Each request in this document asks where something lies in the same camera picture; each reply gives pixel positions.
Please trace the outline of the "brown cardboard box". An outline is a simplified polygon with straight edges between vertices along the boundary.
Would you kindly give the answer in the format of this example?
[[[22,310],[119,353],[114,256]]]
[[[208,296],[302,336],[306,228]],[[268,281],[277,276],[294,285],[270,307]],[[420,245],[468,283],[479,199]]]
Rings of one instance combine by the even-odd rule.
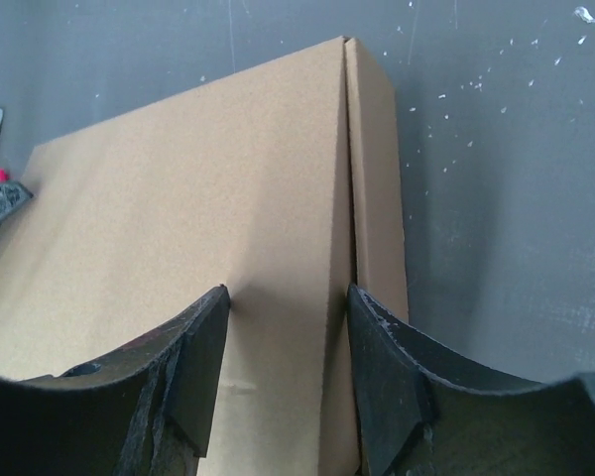
[[[0,229],[0,377],[232,298],[203,475],[351,475],[348,286],[408,315],[395,91],[357,39],[37,147]]]

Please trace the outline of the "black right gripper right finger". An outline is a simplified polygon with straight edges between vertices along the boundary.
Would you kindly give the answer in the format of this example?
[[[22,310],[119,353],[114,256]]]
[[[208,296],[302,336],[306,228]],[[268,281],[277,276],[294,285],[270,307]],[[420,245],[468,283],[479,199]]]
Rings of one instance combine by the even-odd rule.
[[[595,475],[595,373],[544,384],[486,367],[347,292],[373,475]]]

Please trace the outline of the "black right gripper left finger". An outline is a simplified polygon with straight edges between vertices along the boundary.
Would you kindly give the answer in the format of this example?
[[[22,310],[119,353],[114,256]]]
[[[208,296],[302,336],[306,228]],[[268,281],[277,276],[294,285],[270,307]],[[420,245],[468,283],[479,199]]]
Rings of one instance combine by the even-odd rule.
[[[159,475],[169,435],[196,468],[208,451],[229,313],[220,285],[59,376],[0,377],[0,475]]]

